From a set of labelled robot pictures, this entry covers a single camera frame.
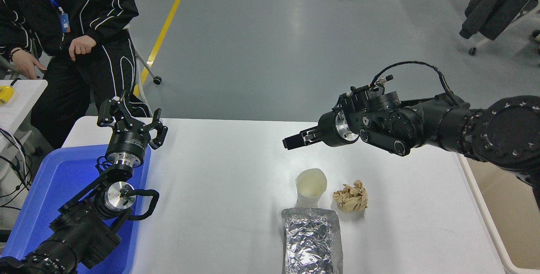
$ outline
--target id badge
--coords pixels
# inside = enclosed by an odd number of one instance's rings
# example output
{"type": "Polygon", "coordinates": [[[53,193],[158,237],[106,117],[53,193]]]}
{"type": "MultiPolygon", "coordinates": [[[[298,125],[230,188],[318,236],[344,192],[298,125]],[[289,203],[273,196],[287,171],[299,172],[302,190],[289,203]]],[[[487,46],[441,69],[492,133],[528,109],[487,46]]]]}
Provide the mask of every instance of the id badge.
{"type": "Polygon", "coordinates": [[[69,18],[67,13],[60,14],[60,26],[62,26],[63,33],[68,33],[71,31],[69,28],[69,18]]]}

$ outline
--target person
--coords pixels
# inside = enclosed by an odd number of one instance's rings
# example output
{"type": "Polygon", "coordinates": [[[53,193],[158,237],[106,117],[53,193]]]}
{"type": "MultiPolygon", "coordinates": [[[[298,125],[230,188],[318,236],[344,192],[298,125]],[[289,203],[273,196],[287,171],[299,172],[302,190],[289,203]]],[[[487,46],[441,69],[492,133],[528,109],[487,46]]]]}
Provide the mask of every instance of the person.
{"type": "Polygon", "coordinates": [[[60,148],[75,121],[86,114],[90,93],[96,106],[128,92],[134,117],[148,117],[133,95],[135,51],[125,27],[138,15],[134,0],[1,0],[0,55],[17,71],[48,85],[31,112],[31,124],[60,148]],[[43,66],[31,54],[52,58],[43,66]]]}

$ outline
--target robotic arm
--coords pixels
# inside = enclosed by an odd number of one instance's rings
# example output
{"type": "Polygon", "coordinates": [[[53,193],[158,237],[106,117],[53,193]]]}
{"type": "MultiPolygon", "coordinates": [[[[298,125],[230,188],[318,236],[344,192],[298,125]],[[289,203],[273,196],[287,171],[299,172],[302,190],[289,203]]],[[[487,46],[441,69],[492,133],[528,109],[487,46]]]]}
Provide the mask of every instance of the robotic arm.
{"type": "Polygon", "coordinates": [[[100,108],[98,126],[113,129],[105,154],[108,164],[96,165],[100,176],[58,210],[60,216],[50,224],[54,233],[37,249],[21,260],[0,258],[0,273],[73,274],[79,263],[90,269],[118,246],[121,239],[116,232],[127,220],[144,220],[154,212],[159,193],[135,190],[127,181],[133,169],[143,164],[147,145],[153,149],[163,145],[167,127],[159,120],[160,109],[146,125],[131,117],[125,102],[124,97],[108,100],[100,108]],[[157,136],[151,139],[149,132],[154,129],[157,136]],[[152,197],[145,214],[131,214],[135,196],[152,197]],[[112,218],[107,226],[104,220],[112,218]]]}
{"type": "Polygon", "coordinates": [[[488,109],[470,109],[452,93],[438,68],[400,62],[385,68],[371,84],[351,87],[316,127],[285,138],[283,145],[295,149],[322,141],[336,147],[358,139],[400,156],[430,144],[491,162],[531,185],[540,209],[540,97],[505,98],[488,109]],[[393,76],[379,76],[403,64],[433,68],[445,93],[409,101],[400,101],[395,91],[385,93],[384,84],[393,76]]]}

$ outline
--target paper cup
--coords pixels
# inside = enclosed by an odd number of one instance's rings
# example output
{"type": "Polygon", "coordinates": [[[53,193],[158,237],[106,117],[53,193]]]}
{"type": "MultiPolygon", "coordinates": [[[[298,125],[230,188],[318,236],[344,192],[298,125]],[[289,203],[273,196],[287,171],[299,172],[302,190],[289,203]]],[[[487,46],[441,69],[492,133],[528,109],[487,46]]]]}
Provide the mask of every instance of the paper cup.
{"type": "Polygon", "coordinates": [[[326,191],[326,176],[318,168],[310,168],[297,176],[298,204],[302,207],[317,207],[326,191]]]}

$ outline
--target white table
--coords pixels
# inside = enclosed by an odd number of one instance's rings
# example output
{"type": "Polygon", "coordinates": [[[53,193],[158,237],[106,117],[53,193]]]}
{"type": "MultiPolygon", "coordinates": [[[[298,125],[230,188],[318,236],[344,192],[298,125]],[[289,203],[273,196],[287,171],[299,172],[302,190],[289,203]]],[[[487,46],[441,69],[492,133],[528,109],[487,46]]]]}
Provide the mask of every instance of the white table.
{"type": "MultiPolygon", "coordinates": [[[[0,86],[9,86],[12,80],[0,80],[0,86]]],[[[6,104],[0,104],[0,128],[14,134],[33,105],[47,87],[45,80],[19,80],[13,86],[15,93],[6,104]]],[[[0,152],[8,141],[0,136],[0,152]]]]}
{"type": "MultiPolygon", "coordinates": [[[[106,144],[96,117],[75,124],[64,146],[106,144]]],[[[365,214],[340,217],[346,274],[504,273],[458,157],[431,146],[401,158],[356,143],[287,151],[281,140],[310,122],[164,119],[147,188],[161,198],[141,222],[133,274],[280,273],[282,209],[296,201],[295,177],[320,168],[328,190],[361,179],[365,214]]]]}

